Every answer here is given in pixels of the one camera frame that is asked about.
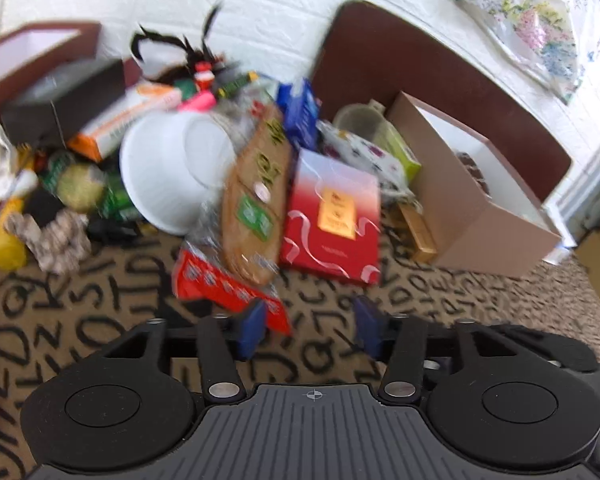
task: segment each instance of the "textured carpet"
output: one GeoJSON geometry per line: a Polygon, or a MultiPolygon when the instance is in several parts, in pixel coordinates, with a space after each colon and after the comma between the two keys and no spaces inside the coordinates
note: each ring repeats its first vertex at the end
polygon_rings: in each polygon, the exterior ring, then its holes
{"type": "MultiPolygon", "coordinates": [[[[179,242],[158,235],[124,250],[105,248],[74,276],[45,276],[35,264],[0,272],[0,478],[20,478],[34,466],[19,409],[37,385],[146,319],[165,317],[177,326],[211,312],[208,303],[181,304],[171,295],[170,270],[179,242]]],[[[573,259],[559,267],[539,264],[522,280],[512,280],[419,266],[385,234],[381,263],[381,283],[368,290],[284,272],[276,286],[294,335],[268,335],[254,359],[238,366],[247,386],[255,381],[377,383],[381,366],[352,342],[351,297],[362,292],[390,312],[445,323],[458,317],[512,320],[576,337],[600,360],[600,302],[573,259]]],[[[174,363],[173,374],[195,389],[191,365],[174,363]]]]}

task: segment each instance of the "yellow cylinder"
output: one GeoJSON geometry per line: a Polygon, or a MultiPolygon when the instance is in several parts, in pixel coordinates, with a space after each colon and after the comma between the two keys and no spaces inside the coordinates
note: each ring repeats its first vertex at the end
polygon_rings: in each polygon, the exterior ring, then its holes
{"type": "Polygon", "coordinates": [[[24,200],[11,198],[0,212],[0,269],[17,270],[27,264],[27,248],[24,243],[4,230],[4,221],[15,212],[22,212],[24,200]]]}

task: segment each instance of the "white floral bag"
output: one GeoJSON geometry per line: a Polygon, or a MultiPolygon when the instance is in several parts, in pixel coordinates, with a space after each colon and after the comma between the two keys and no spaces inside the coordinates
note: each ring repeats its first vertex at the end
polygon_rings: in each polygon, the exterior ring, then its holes
{"type": "Polygon", "coordinates": [[[600,53],[600,0],[458,0],[521,70],[565,104],[600,53]]]}

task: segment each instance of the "white bowl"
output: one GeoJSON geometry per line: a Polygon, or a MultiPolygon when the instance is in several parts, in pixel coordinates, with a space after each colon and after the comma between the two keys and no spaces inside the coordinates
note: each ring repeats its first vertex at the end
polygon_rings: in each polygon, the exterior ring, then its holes
{"type": "Polygon", "coordinates": [[[183,236],[205,202],[220,199],[235,152],[209,115],[152,112],[126,133],[120,174],[140,214],[158,229],[183,236]]]}

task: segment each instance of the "white brick wall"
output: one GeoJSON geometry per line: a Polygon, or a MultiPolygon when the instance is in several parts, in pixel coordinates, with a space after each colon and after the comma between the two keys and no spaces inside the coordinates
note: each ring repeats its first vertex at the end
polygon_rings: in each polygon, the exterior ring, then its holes
{"type": "MultiPolygon", "coordinates": [[[[0,0],[0,32],[46,18],[91,18],[104,25],[101,52],[128,54],[138,23],[196,41],[216,0],[0,0]]],[[[210,39],[254,67],[282,79],[305,72],[345,0],[224,0],[210,39]]],[[[557,199],[586,170],[600,146],[600,60],[569,107],[513,68],[454,0],[369,0],[432,34],[493,78],[551,131],[574,163],[557,199]]]]}

